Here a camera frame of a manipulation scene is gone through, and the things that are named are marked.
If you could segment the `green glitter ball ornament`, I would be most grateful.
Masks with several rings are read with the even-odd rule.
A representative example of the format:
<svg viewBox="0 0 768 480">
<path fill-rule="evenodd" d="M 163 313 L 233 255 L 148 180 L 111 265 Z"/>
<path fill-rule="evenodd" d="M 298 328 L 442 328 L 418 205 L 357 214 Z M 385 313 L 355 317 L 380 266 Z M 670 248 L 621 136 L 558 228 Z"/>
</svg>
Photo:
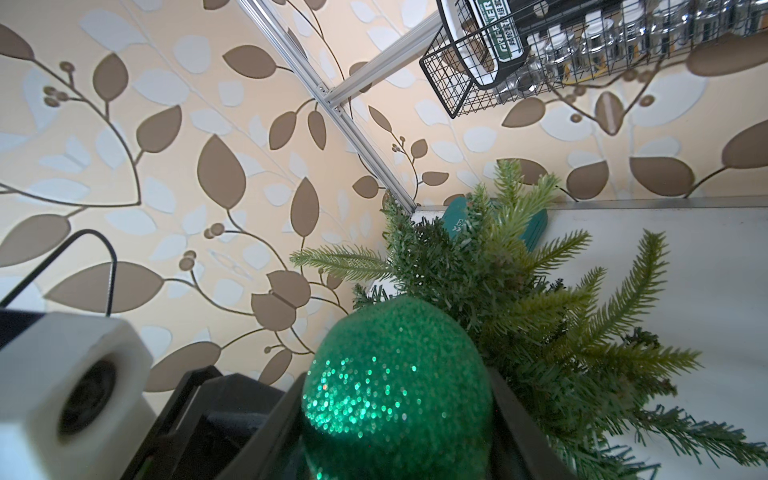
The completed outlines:
<svg viewBox="0 0 768 480">
<path fill-rule="evenodd" d="M 327 334 L 302 392 L 314 479 L 482 479 L 494 401 L 483 360 L 457 321 L 400 295 Z"/>
</svg>

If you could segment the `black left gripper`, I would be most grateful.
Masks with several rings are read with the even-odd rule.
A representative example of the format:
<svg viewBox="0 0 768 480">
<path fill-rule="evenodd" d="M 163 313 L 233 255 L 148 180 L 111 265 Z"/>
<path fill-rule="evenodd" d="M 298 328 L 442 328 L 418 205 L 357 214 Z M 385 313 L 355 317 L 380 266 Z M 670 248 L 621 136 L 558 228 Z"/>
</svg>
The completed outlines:
<svg viewBox="0 0 768 480">
<path fill-rule="evenodd" d="M 183 375 L 124 479 L 214 479 L 264 425 L 284 392 L 208 366 Z"/>
</svg>

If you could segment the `small artificial christmas tree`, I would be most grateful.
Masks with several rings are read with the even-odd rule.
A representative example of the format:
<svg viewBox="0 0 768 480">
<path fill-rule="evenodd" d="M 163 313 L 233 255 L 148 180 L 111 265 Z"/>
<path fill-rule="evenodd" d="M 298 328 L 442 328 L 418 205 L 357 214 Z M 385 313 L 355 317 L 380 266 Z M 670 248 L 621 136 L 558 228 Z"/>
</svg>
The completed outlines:
<svg viewBox="0 0 768 480">
<path fill-rule="evenodd" d="M 627 277 L 605 302 L 606 271 L 596 267 L 567 286 L 552 272 L 585 250 L 590 234 L 577 230 L 529 249 L 524 232 L 559 190 L 546 174 L 527 184 L 518 159 L 495 166 L 496 191 L 478 185 L 466 197 L 467 217 L 448 228 L 413 221 L 386 200 L 385 254 L 356 245 L 302 248 L 293 264 L 355 283 L 357 307 L 386 300 L 365 282 L 392 280 L 399 292 L 447 313 L 469 334 L 549 444 L 580 479 L 638 479 L 658 466 L 609 440 L 627 432 L 666 438 L 675 453 L 727 457 L 763 466 L 767 446 L 726 423 L 698 421 L 678 407 L 649 407 L 673 396 L 672 378 L 698 367 L 690 349 L 665 346 L 641 321 L 664 285 L 667 245 L 645 232 Z"/>
</svg>

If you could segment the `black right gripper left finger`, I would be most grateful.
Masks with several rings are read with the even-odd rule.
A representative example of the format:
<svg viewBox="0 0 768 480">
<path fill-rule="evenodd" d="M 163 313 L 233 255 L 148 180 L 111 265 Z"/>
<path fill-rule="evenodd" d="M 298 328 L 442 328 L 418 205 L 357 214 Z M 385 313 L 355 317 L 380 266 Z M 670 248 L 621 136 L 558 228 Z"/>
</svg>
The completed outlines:
<svg viewBox="0 0 768 480">
<path fill-rule="evenodd" d="M 309 479 L 302 441 L 302 373 L 217 479 Z"/>
</svg>

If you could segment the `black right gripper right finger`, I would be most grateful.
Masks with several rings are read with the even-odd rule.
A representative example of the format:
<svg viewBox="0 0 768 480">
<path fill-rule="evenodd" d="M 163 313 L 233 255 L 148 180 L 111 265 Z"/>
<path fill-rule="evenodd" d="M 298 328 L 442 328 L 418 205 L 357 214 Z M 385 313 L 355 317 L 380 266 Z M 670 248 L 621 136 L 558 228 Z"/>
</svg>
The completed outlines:
<svg viewBox="0 0 768 480">
<path fill-rule="evenodd" d="M 575 480 L 576 475 L 550 447 L 501 374 L 487 368 L 494 396 L 488 479 Z"/>
</svg>

